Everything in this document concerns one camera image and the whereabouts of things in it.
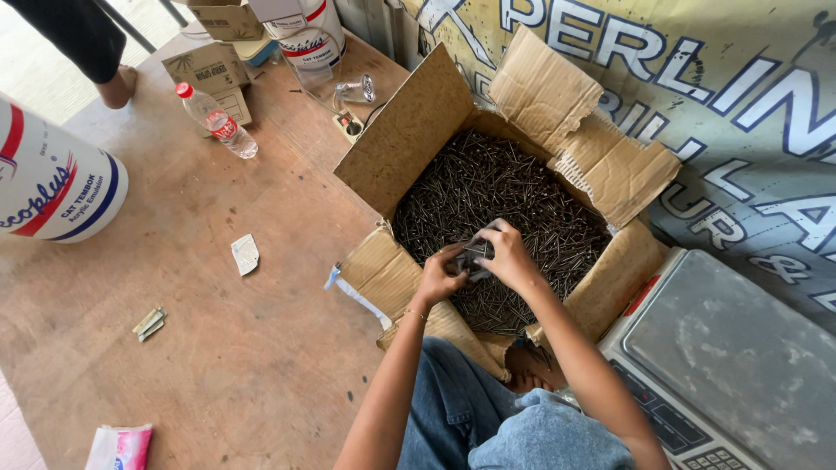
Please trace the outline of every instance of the gold bracelet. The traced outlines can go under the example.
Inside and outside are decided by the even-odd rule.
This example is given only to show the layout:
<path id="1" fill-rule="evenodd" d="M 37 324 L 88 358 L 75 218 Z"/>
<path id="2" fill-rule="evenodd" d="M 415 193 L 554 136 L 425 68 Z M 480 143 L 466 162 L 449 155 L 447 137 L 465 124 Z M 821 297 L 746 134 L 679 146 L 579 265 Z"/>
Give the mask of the gold bracelet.
<path id="1" fill-rule="evenodd" d="M 422 315 L 422 314 L 419 314 L 418 312 L 414 311 L 413 309 L 410 309 L 409 307 L 406 307 L 404 309 L 404 315 L 406 315 L 406 312 L 412 312 L 413 314 L 416 314 L 416 315 L 420 316 L 421 319 L 423 319 L 424 321 L 427 321 L 428 319 L 430 319 L 430 314 Z"/>

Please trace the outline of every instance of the digital scale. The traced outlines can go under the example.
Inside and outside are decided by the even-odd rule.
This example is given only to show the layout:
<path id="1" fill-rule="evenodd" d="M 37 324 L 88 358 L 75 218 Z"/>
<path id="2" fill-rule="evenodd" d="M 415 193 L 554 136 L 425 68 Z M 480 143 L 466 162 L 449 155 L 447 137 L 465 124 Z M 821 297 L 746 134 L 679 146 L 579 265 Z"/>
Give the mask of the digital scale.
<path id="1" fill-rule="evenodd" d="M 599 348 L 673 468 L 836 468 L 836 340 L 708 253 L 673 248 Z"/>

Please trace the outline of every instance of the printed banner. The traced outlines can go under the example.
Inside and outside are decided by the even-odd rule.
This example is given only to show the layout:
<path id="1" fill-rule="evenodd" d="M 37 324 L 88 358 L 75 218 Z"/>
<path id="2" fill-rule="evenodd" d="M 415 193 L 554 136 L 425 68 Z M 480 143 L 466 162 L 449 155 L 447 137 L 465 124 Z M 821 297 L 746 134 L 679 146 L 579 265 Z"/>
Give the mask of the printed banner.
<path id="1" fill-rule="evenodd" d="M 605 88 L 627 134 L 684 162 L 651 223 L 836 334 L 832 2 L 405 0 L 476 102 L 518 24 Z"/>

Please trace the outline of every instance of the metal pole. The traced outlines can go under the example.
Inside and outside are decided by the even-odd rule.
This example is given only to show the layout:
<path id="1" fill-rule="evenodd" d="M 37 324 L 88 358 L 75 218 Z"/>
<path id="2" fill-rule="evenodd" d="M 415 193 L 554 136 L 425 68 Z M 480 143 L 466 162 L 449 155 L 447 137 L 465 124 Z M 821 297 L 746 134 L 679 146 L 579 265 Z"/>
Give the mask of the metal pole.
<path id="1" fill-rule="evenodd" d="M 137 43 L 139 43 L 143 49 L 148 51 L 149 54 L 153 54 L 156 51 L 154 44 L 150 43 L 145 36 L 137 31 L 133 24 L 128 23 L 128 20 L 117 12 L 116 8 L 113 8 L 110 3 L 107 3 L 106 0 L 93 0 L 93 2 L 96 5 L 99 5 L 99 8 L 104 10 L 104 12 L 107 13 L 107 15 L 113 19 L 113 21 L 116 22 L 120 28 L 124 29 L 125 32 L 128 33 Z"/>
<path id="2" fill-rule="evenodd" d="M 181 28 L 185 28 L 189 25 L 189 22 L 187 22 L 186 19 L 183 18 L 183 15 L 177 11 L 177 8 L 174 8 L 174 5 L 171 4 L 171 0 L 160 0 L 160 3 L 162 3 L 163 8 L 168 10 L 168 13 L 171 14 L 177 23 L 180 24 Z"/>

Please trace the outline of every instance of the person's right hand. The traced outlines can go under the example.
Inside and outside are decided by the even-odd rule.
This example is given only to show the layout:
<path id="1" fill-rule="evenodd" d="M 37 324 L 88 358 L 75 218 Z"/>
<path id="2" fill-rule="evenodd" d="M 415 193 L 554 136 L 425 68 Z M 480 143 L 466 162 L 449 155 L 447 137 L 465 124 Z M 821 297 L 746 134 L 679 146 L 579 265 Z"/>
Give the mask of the person's right hand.
<path id="1" fill-rule="evenodd" d="M 491 242 L 495 256 L 493 259 L 478 258 L 475 263 L 494 273 L 511 289 L 521 294 L 521 290 L 529 289 L 543 279 L 537 264 L 528 255 L 523 236 L 504 219 L 498 218 L 477 232 L 472 243 L 477 240 Z"/>

